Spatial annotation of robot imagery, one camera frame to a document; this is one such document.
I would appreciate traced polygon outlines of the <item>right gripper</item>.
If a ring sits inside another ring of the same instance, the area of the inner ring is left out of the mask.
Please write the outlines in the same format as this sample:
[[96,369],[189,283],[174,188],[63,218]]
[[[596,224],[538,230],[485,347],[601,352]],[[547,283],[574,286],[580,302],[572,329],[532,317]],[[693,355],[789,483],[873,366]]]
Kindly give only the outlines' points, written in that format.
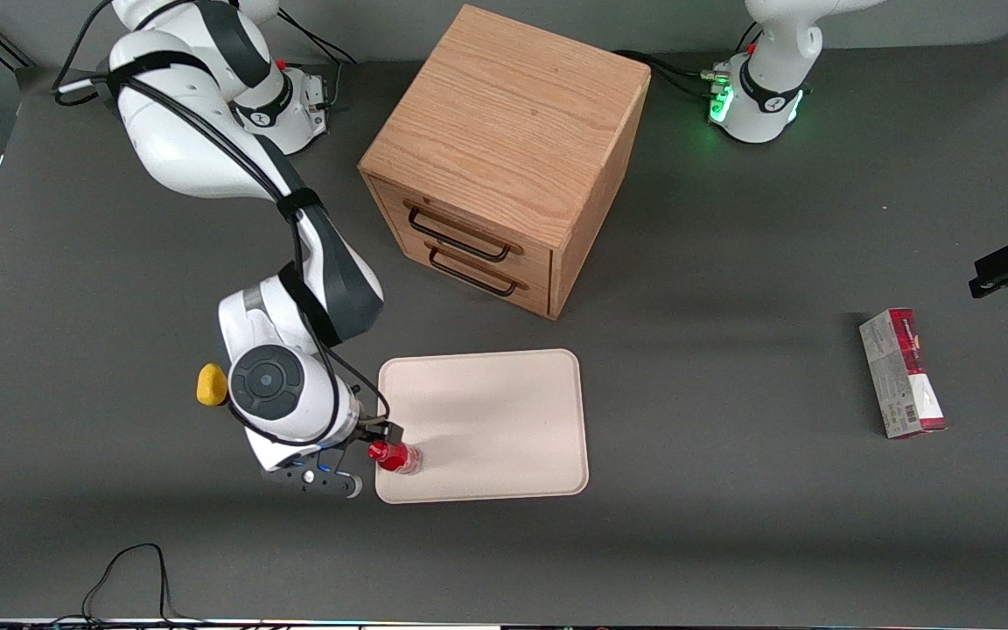
[[[361,414],[357,409],[345,412],[344,417],[337,423],[336,448],[347,448],[348,444],[354,440],[354,435],[359,428],[360,417]],[[384,420],[381,426],[364,426],[360,428],[360,440],[368,443],[368,445],[383,440],[389,445],[401,445],[403,443],[403,427],[389,420]]]

